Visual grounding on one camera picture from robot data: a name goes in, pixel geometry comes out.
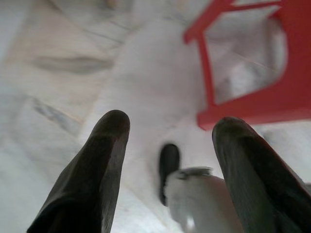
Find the black boot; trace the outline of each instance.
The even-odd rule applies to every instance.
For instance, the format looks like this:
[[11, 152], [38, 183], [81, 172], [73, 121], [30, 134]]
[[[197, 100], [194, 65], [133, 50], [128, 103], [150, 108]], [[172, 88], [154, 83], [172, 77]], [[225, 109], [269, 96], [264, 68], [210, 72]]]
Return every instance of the black boot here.
[[174, 144], [166, 144], [161, 150], [159, 160], [159, 174], [160, 174], [160, 192], [159, 197], [163, 205], [166, 204], [166, 196], [164, 188], [167, 177], [174, 171], [179, 170], [180, 156], [178, 147]]
[[110, 111], [59, 175], [27, 233], [109, 233], [129, 135], [128, 116]]

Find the foot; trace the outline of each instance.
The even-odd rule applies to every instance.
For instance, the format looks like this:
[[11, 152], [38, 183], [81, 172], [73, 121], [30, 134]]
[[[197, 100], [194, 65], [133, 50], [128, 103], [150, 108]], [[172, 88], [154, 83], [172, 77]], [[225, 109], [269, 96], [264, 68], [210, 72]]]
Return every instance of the foot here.
[[159, 160], [159, 174], [160, 174], [159, 197], [162, 204], [165, 206], [167, 206], [166, 196], [164, 193], [166, 179], [171, 173], [179, 170], [179, 162], [180, 156], [178, 147], [174, 144], [166, 144], [161, 150]]

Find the red chair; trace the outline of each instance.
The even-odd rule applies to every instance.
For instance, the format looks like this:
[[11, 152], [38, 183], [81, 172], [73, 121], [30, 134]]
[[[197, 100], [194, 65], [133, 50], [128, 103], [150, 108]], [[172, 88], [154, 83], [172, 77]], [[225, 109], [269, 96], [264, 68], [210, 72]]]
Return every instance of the red chair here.
[[[283, 0], [233, 6], [234, 0], [214, 0], [184, 33], [185, 43], [198, 43], [208, 109], [198, 114], [204, 130], [226, 116], [240, 117], [250, 124], [311, 118], [311, 1]], [[249, 10], [271, 5], [287, 36], [288, 62], [282, 77], [273, 85], [251, 94], [215, 104], [211, 70], [204, 31], [224, 12]]]

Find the white marble floor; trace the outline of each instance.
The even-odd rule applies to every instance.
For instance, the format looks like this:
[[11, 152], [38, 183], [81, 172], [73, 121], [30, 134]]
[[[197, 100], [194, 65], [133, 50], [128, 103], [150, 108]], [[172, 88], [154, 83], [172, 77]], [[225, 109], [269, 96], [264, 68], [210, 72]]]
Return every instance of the white marble floor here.
[[[197, 0], [195, 7], [187, 7], [186, 1], [172, 0], [169, 8], [164, 7], [166, 2], [134, 2], [135, 30], [118, 49], [118, 56], [96, 49], [78, 28], [45, 3], [33, 8], [43, 9], [44, 13], [32, 15], [26, 21], [27, 29], [19, 31], [14, 43], [22, 43], [13, 43], [11, 49], [9, 43], [0, 44], [9, 51], [2, 64], [5, 72], [0, 73], [3, 232], [26, 231], [60, 171], [85, 142], [97, 120], [111, 109], [125, 111], [131, 120], [113, 233], [181, 232], [157, 198], [157, 160], [164, 143], [179, 146], [182, 167], [210, 166], [214, 175], [222, 177], [211, 132], [199, 129], [195, 121], [196, 113], [205, 108], [199, 56], [195, 45], [186, 46], [181, 39], [185, 23], [208, 1]], [[256, 30], [242, 34], [237, 33], [239, 30], [222, 34], [223, 24], [207, 33], [219, 101], [268, 85], [285, 63], [284, 38], [277, 25], [271, 25], [275, 32], [272, 42], [280, 45], [274, 47], [278, 58], [272, 66], [267, 63], [269, 54], [260, 52], [266, 48], [266, 22], [259, 17], [252, 23], [258, 26]], [[45, 25], [52, 25], [53, 33]], [[44, 37], [34, 36], [42, 33]], [[43, 70], [25, 62], [38, 56], [68, 59], [77, 54], [99, 60], [113, 57], [114, 65], [108, 72], [81, 76], [68, 74], [68, 67], [79, 68], [79, 64], [68, 60], [63, 66], [51, 58], [43, 59], [43, 63], [39, 59]], [[59, 70], [44, 70], [46, 63]], [[304, 181], [311, 182], [308, 121], [256, 129]]]

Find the pant leg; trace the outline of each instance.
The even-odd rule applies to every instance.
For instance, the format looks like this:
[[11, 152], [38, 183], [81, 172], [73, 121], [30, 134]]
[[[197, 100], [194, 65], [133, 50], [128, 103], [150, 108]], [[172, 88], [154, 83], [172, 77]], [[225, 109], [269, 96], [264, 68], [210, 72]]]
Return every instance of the pant leg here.
[[242, 233], [224, 180], [207, 167], [179, 170], [168, 177], [172, 218], [186, 233]]

